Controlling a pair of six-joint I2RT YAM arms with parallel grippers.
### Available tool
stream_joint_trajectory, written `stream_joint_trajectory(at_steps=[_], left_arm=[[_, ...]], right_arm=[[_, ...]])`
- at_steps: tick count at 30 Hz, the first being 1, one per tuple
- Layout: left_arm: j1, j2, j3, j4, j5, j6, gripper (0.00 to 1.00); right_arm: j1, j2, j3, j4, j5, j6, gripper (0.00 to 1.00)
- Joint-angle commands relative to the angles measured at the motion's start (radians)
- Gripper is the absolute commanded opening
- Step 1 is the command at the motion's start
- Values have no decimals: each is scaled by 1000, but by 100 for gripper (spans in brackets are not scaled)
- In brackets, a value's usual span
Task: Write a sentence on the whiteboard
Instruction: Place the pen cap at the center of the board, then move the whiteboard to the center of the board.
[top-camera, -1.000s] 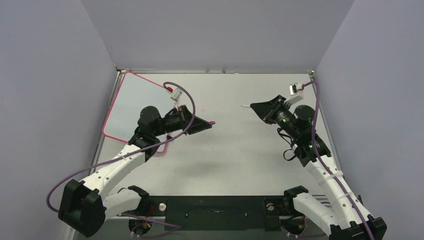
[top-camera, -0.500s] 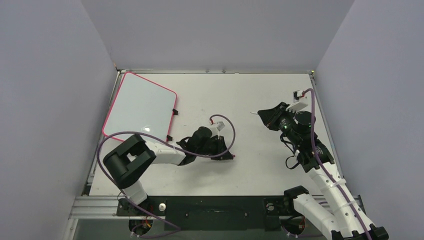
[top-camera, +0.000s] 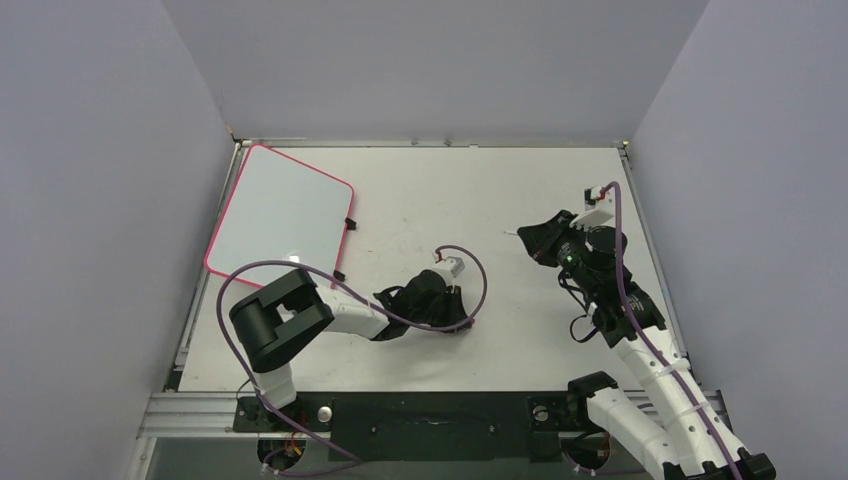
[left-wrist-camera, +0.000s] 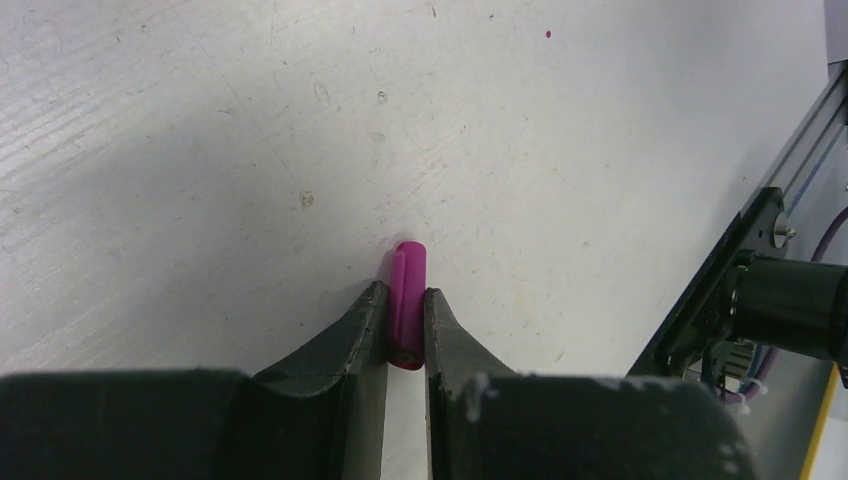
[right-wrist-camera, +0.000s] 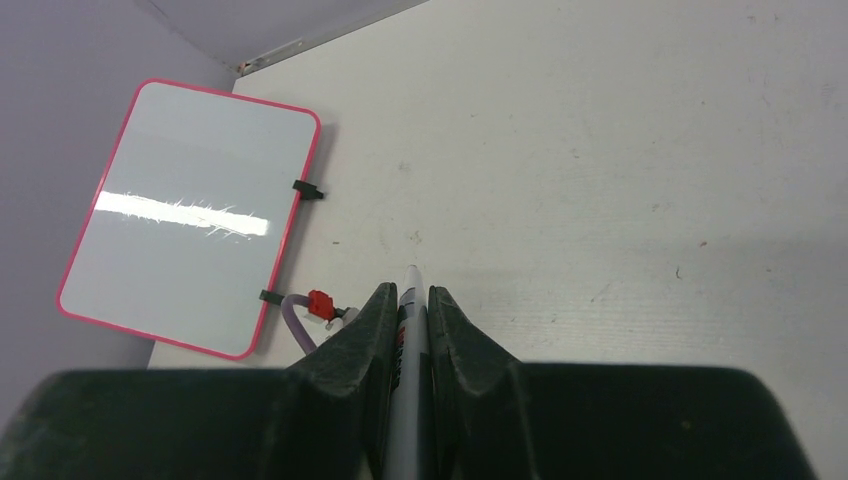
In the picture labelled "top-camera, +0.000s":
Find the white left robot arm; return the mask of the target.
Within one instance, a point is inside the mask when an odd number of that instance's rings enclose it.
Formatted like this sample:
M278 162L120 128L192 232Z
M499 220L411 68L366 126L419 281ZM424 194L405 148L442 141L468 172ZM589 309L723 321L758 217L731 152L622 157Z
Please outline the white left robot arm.
M316 284L292 270L233 305L228 313L251 373L264 396L259 416L272 429L298 416L291 361L319 334L352 334L391 341L412 327L455 333L469 327L461 288L443 269L425 269L404 285L387 287L364 302Z

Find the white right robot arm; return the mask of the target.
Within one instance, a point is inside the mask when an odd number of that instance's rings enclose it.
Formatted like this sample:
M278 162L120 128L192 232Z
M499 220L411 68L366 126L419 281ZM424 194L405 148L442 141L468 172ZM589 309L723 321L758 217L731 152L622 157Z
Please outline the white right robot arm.
M654 479L776 478L768 456L749 451L694 380L666 319L623 263L626 236L610 226L574 228L574 217L562 210L517 235L534 262L558 269L561 286L583 294L595 329L660 419L603 371L569 381L566 418L610 433Z

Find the pink framed whiteboard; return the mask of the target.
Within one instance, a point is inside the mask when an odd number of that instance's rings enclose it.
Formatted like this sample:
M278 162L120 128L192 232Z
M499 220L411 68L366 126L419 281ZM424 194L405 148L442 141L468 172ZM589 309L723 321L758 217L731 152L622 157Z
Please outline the pink framed whiteboard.
M204 258L226 277L246 264L288 260L336 271L351 217L353 186L265 145L250 146Z

